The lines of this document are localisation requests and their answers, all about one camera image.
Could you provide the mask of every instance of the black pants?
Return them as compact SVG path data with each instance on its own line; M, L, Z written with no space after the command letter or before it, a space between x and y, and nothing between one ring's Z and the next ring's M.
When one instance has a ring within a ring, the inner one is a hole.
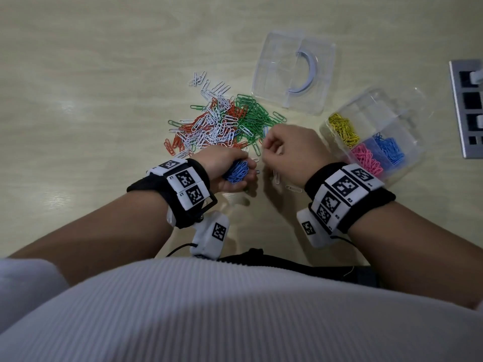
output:
M370 266L310 267L271 255L265 255L262 249L254 248L251 248L243 254L220 258L218 261L241 265L282 268L328 280L337 280L376 288L381 287L378 275Z

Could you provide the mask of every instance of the hand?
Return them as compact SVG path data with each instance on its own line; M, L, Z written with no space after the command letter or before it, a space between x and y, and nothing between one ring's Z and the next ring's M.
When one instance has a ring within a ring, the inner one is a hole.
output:
M254 170L257 163L248 158L248 152L240 149L209 146L193 155L192 159L198 161L206 173L210 177L210 189L213 193L217 192L239 192L242 191L248 182L254 182L257 179L257 172ZM241 182L232 184L221 176L225 174L235 160L245 159L248 163L248 174Z
M313 129L296 125L276 124L262 147L265 164L302 188L320 168L337 162Z

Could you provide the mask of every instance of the person's right arm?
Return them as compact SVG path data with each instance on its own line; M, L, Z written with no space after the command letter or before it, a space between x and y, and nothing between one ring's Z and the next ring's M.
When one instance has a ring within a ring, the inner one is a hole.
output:
M285 124L267 134L263 160L300 187L336 161L314 130ZM393 290L469 308L483 300L483 249L397 202L367 212L348 235Z

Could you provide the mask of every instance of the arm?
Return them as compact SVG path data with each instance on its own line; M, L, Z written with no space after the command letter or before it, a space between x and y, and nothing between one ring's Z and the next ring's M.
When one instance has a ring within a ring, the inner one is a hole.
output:
M275 154L281 145L283 153ZM317 133L297 126L274 126L263 149L263 160L301 187L320 168L335 162ZM399 203L369 211L348 234L394 290L470 308L483 299L483 249Z
M221 178L234 160L245 159L239 149L209 147L196 155L210 177L211 190L238 192L256 179L256 163L247 159L250 170L244 181L233 185ZM12 254L11 258L50 261L74 285L101 272L144 259L154 258L172 227L166 221L168 205L154 191L132 191L88 215L41 237Z

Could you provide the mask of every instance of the clear plastic box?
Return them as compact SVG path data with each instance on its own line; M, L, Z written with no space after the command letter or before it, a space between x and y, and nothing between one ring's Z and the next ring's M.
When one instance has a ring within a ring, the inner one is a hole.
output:
M332 79L334 53L335 44L303 31L270 32L253 77L252 95L284 108L319 114ZM306 89L294 92L309 81Z
M357 144L351 147L345 144L329 119L322 124L320 132L339 160L368 169L354 154L356 148L364 144L372 159L383 169L375 175L390 184L422 158L425 148L415 127L428 114L425 104L426 98L417 88L403 90L396 97L388 95L382 88L371 88L330 115L339 114L350 121L354 133L359 136ZM393 139L395 148L391 146L390 151L384 152L382 144L377 143L376 135L386 140ZM397 157L402 154L403 158L396 159L395 154Z

